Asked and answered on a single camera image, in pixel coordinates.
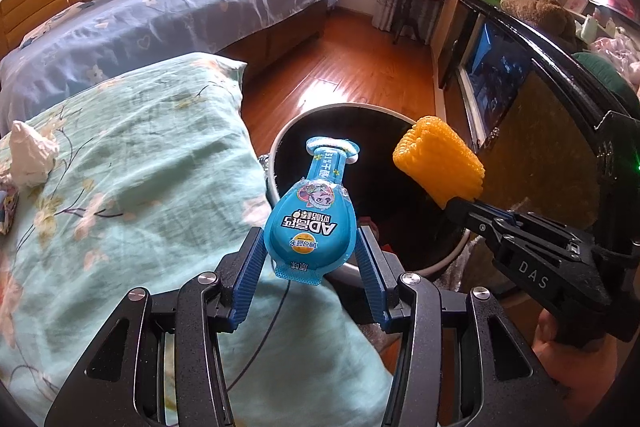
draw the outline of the crumpled tissue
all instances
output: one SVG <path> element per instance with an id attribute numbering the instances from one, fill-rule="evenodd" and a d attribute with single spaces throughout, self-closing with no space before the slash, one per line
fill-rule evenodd
<path id="1" fill-rule="evenodd" d="M 55 139 L 42 136 L 30 125 L 14 121 L 9 138 L 11 181 L 19 188 L 35 187 L 49 178 L 60 146 Z"/>

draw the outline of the human hand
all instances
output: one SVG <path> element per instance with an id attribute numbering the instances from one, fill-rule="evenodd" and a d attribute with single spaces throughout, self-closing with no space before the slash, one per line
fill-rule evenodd
<path id="1" fill-rule="evenodd" d="M 558 321 L 542 310 L 531 347 L 548 375 L 568 388 L 564 404 L 572 422 L 580 423 L 597 406 L 616 377 L 616 340 L 606 335 L 596 351 L 585 351 L 554 342 L 556 334 Z"/>

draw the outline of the plastic bag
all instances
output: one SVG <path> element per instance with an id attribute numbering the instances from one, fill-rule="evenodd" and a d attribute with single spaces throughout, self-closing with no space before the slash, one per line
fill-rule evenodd
<path id="1" fill-rule="evenodd" d="M 615 39 L 605 37 L 597 39 L 589 45 L 590 51 L 605 57 L 616 71 L 638 91 L 640 87 L 640 52 L 636 44 L 622 33 L 617 33 Z"/>

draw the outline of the blue snack package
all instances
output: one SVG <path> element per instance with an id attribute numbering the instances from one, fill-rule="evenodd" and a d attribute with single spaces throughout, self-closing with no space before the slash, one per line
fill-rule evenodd
<path id="1" fill-rule="evenodd" d="M 345 164 L 358 159 L 349 140 L 316 136 L 306 141 L 313 156 L 306 178 L 293 185 L 271 211 L 264 244 L 278 277 L 318 285 L 344 264 L 356 241 L 356 216 L 342 186 Z"/>

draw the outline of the wooden bed frame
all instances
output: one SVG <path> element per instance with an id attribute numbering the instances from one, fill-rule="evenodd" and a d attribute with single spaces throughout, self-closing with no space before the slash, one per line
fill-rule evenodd
<path id="1" fill-rule="evenodd" d="M 77 2 L 88 1 L 91 0 L 1 0 L 0 59 L 44 21 Z M 300 42 L 321 36 L 326 13 L 326 1 L 318 1 L 276 25 L 234 42 L 218 54 L 246 62 L 244 79 L 249 80 Z"/>

